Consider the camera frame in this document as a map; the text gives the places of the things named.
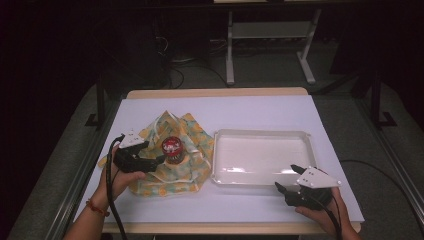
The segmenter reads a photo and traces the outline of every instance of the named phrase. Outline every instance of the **tray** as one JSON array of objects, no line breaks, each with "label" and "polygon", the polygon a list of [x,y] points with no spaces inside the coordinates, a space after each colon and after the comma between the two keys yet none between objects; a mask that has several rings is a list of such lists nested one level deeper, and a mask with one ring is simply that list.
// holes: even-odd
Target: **tray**
[{"label": "tray", "polygon": [[221,129],[211,178],[225,185],[293,186],[299,174],[291,164],[317,167],[310,137],[303,131]]}]

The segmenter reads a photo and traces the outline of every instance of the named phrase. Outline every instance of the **red can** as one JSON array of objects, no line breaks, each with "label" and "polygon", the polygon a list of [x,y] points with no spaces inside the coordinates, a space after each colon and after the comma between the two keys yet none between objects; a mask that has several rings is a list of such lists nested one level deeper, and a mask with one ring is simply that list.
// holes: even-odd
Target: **red can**
[{"label": "red can", "polygon": [[170,164],[179,164],[184,159],[184,146],[177,137],[168,137],[163,140],[162,152]]}]

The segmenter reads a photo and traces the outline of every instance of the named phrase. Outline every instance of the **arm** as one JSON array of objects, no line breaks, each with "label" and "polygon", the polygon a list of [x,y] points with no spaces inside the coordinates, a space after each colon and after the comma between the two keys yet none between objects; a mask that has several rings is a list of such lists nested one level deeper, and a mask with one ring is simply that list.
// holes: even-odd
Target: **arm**
[{"label": "arm", "polygon": [[[115,147],[114,151],[112,152],[112,158],[114,157],[116,149],[117,148]],[[115,166],[115,164],[112,164],[111,170],[112,176],[116,174],[112,187],[113,197],[115,200],[119,195],[121,195],[121,193],[131,182],[138,179],[143,179],[145,177],[143,172],[118,172],[118,168]],[[106,212],[109,207],[106,193],[106,168],[103,168],[99,186],[90,199],[93,206],[102,209],[104,212]],[[104,220],[105,217],[102,216],[101,213],[92,211],[88,206],[86,206],[70,230],[66,233],[64,239],[100,239]]]},{"label": "arm", "polygon": [[[359,234],[353,229],[350,224],[349,214],[345,202],[343,201],[339,188],[332,188],[332,193],[334,199],[327,206],[330,211],[332,211],[335,217],[338,219],[337,212],[340,211],[340,221],[342,227],[342,237],[344,240],[361,240]],[[296,212],[304,215],[307,218],[310,218],[316,221],[320,227],[332,237],[336,237],[336,229],[334,228],[333,222],[330,220],[329,216],[324,210],[314,211],[305,207],[296,207]]]}]

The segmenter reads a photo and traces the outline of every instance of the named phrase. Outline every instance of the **white desk leg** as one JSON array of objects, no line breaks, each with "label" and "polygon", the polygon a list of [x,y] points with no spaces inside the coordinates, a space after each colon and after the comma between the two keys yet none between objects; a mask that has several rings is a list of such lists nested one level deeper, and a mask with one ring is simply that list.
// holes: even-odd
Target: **white desk leg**
[{"label": "white desk leg", "polygon": [[297,52],[297,57],[299,59],[300,66],[302,66],[302,70],[303,70],[303,73],[305,74],[306,81],[309,84],[314,84],[315,78],[314,78],[314,75],[312,74],[311,68],[309,67],[306,57],[308,56],[309,48],[311,47],[311,43],[314,38],[315,29],[317,28],[320,14],[321,14],[321,9],[317,9],[314,14],[314,19],[312,20],[311,25],[309,26],[309,30],[306,36],[305,48],[303,48],[303,51]]},{"label": "white desk leg", "polygon": [[233,68],[233,12],[230,11],[228,15],[228,51],[226,59],[226,68],[227,68],[227,84],[234,85],[234,68]]}]

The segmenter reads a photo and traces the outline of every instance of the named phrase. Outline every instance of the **white metal stand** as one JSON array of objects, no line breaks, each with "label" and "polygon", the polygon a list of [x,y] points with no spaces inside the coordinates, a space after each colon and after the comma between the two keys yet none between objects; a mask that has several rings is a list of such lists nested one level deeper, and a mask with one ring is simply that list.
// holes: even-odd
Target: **white metal stand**
[{"label": "white metal stand", "polygon": [[306,38],[306,45],[303,51],[297,52],[297,56],[306,81],[309,84],[314,84],[315,78],[306,57],[314,38],[320,14],[321,9],[317,9],[312,21],[235,23],[233,22],[233,13],[230,11],[228,16],[228,51],[226,59],[227,84],[233,85],[235,83],[232,57],[233,39],[246,38]]}]

